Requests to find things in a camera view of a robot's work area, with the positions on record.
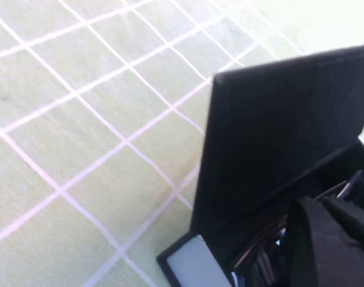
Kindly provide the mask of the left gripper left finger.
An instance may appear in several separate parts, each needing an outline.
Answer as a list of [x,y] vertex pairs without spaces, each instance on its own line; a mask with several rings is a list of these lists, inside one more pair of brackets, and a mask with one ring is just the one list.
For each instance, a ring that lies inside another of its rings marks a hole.
[[323,205],[290,204],[285,248],[289,286],[364,286],[364,249]]

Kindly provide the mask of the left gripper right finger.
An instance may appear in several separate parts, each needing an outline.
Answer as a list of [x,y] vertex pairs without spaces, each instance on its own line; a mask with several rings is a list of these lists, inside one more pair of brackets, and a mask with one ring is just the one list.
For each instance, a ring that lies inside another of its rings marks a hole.
[[325,197],[323,205],[345,232],[364,249],[364,209],[335,197]]

